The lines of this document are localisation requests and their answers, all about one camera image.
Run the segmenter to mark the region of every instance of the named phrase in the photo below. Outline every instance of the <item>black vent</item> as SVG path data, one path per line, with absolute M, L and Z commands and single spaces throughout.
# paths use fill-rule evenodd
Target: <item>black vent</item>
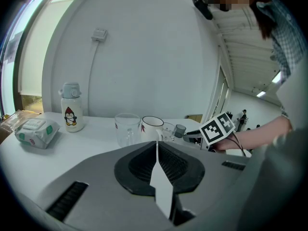
M 237 169 L 237 170 L 241 170 L 241 171 L 243 171 L 244 168 L 245 168 L 245 165 L 243 165 L 243 164 L 237 164 L 237 163 L 232 163 L 232 162 L 228 162 L 228 161 L 223 162 L 222 165 L 226 166 L 226 167 L 234 168 L 234 169 Z
M 158 142 L 158 160 L 176 194 L 194 191 L 205 174 L 205 168 L 197 158 L 162 141 Z
M 171 184 L 187 172 L 188 162 L 168 149 L 160 148 L 158 159 Z
M 74 182 L 47 210 L 47 213 L 59 221 L 63 221 L 77 200 L 84 193 L 88 184 Z
M 115 178 L 132 194 L 155 196 L 155 188 L 150 186 L 150 182 L 156 163 L 156 141 L 144 144 L 117 161 Z
M 128 164 L 130 172 L 138 179 L 150 184 L 156 163 L 156 145 L 134 157 Z

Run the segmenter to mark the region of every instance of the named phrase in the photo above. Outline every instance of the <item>black grille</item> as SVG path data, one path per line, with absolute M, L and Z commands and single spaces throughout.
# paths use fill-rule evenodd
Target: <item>black grille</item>
M 205 174 L 197 158 L 175 149 L 172 144 L 158 142 L 158 160 L 176 194 L 194 191 Z
M 150 184 L 153 167 L 156 163 L 156 146 L 134 157 L 128 165 L 130 172 L 138 179 Z
M 241 170 L 241 171 L 243 171 L 244 168 L 245 168 L 245 165 L 243 165 L 243 164 L 237 164 L 237 163 L 232 163 L 232 162 L 228 162 L 228 161 L 223 162 L 222 165 L 226 166 L 226 167 L 234 168 L 234 169 L 237 169 L 237 170 Z
M 84 193 L 88 184 L 74 182 L 47 210 L 47 213 L 59 221 L 63 221 L 77 200 Z
M 163 168 L 170 183 L 173 184 L 173 182 L 181 178 L 187 172 L 188 163 L 183 158 L 165 148 L 159 149 L 158 159 L 160 166 Z

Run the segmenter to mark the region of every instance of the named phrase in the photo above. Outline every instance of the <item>gray cap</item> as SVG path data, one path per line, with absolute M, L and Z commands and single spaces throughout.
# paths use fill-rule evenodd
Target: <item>gray cap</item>
M 59 94 L 62 98 L 78 98 L 81 95 L 79 84 L 77 82 L 66 82 L 59 90 Z

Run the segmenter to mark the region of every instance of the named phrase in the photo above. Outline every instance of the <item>ceiling light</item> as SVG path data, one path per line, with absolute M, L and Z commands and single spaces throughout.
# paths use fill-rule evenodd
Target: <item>ceiling light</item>
M 260 93 L 257 95 L 257 97 L 258 97 L 258 98 L 259 98 L 259 97 L 262 97 L 264 94 L 265 94 L 265 91 L 262 91 L 262 92 L 260 92 Z
M 280 78 L 281 78 L 281 72 L 279 71 L 279 73 L 275 76 L 272 82 L 278 83 L 280 81 Z

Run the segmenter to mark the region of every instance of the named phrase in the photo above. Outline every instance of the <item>ceiling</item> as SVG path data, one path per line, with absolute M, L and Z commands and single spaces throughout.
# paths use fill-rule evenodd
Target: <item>ceiling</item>
M 279 84 L 272 83 L 279 72 L 277 62 L 270 59 L 272 42 L 262 39 L 252 10 L 211 11 L 229 55 L 234 90 L 254 97 L 264 90 L 261 99 L 281 105 L 276 96 Z

